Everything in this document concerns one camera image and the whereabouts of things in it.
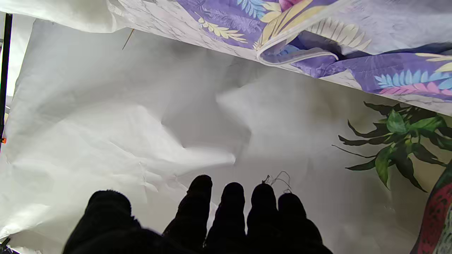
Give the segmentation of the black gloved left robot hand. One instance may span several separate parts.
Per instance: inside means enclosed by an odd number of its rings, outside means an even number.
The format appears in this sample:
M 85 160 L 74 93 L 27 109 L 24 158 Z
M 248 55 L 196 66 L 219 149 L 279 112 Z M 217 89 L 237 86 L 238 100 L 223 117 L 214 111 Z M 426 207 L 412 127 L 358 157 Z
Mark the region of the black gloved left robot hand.
M 272 186 L 264 182 L 253 190 L 247 217 L 243 186 L 226 185 L 208 229 L 212 187 L 208 175 L 197 176 L 161 234 L 140 224 L 125 195 L 115 190 L 96 191 L 63 254 L 331 253 L 298 196 L 284 193 L 276 198 Z

